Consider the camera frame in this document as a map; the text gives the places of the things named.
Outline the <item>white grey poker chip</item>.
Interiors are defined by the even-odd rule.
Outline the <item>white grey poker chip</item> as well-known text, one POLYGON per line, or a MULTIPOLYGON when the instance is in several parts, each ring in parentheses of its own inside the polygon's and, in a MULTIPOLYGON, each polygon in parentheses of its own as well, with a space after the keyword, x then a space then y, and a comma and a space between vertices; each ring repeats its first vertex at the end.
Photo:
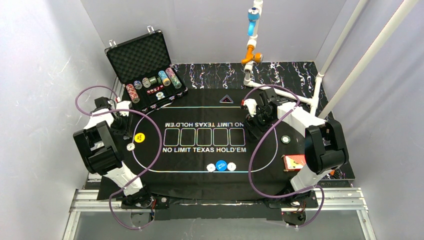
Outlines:
POLYGON ((126 149, 129 152, 131 152, 131 151, 133 151, 135 149, 135 147, 136 147, 135 144, 133 142, 131 142, 131 143, 127 144, 126 149))
POLYGON ((237 168, 237 166, 236 166, 236 164, 234 162, 229 162, 227 164, 227 170, 230 171, 230 172, 235 171, 236 168, 237 168))

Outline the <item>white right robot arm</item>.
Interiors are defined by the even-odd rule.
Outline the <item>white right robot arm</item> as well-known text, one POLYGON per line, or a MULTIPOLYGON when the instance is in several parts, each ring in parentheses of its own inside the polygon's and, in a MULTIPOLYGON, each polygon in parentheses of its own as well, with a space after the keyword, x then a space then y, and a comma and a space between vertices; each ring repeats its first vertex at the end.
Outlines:
POLYGON ((255 192, 259 191, 253 183, 252 167, 254 158, 268 135, 282 122, 288 124, 304 137, 304 156, 306 164, 290 180, 292 191, 281 195, 282 198, 308 192, 331 171, 349 161, 349 153, 342 125, 336 120, 324 120, 311 115, 300 106, 300 98, 295 100, 282 97, 276 92, 277 85, 267 84, 259 96, 261 104, 247 95, 241 101, 241 108, 248 111, 243 123, 244 129, 258 143, 253 150, 248 165, 248 180, 255 192))

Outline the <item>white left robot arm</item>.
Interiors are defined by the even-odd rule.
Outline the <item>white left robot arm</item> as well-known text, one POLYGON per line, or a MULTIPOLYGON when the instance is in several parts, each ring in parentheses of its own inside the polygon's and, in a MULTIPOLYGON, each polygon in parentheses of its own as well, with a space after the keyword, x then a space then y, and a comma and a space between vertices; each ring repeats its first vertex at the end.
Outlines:
POLYGON ((132 117, 128 111, 110 112, 113 104, 106 97, 94 100, 95 109, 91 112, 87 125, 73 133, 73 139, 82 161, 91 174, 99 174, 124 188, 128 197, 141 196, 146 192, 140 178, 124 163, 123 152, 118 148, 119 138, 130 138, 129 123, 132 117))

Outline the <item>yellow big blind button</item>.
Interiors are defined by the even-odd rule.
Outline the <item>yellow big blind button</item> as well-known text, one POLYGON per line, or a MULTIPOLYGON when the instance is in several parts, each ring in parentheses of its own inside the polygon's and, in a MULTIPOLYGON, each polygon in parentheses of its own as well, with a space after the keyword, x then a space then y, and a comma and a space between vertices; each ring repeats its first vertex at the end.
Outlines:
POLYGON ((133 138, 133 140, 136 143, 142 143, 145 139, 146 139, 146 136, 142 132, 136 133, 135 136, 134 136, 134 138, 133 138))

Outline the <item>green poker chip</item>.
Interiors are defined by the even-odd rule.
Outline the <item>green poker chip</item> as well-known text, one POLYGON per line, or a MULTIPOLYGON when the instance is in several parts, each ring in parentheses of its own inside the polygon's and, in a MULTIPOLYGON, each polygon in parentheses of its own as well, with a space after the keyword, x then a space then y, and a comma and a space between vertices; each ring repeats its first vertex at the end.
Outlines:
POLYGON ((280 140, 283 144, 289 144, 291 142, 291 138, 288 135, 282 136, 280 140))

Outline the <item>red playing card box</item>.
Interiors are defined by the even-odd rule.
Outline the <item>red playing card box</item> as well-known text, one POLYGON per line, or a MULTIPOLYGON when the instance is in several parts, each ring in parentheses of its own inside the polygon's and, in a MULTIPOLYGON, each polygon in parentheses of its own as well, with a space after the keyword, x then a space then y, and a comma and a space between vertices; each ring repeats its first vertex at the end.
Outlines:
POLYGON ((300 171, 306 164, 304 154, 283 155, 282 160, 285 172, 300 171))

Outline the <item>blue small blind button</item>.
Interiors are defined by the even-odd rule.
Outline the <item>blue small blind button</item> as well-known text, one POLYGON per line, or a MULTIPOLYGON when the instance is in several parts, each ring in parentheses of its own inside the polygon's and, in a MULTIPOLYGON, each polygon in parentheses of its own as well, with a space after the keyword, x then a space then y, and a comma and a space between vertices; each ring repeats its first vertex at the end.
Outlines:
POLYGON ((218 160, 215 164, 215 168, 219 172, 223 172, 228 168, 228 164, 225 160, 218 160))

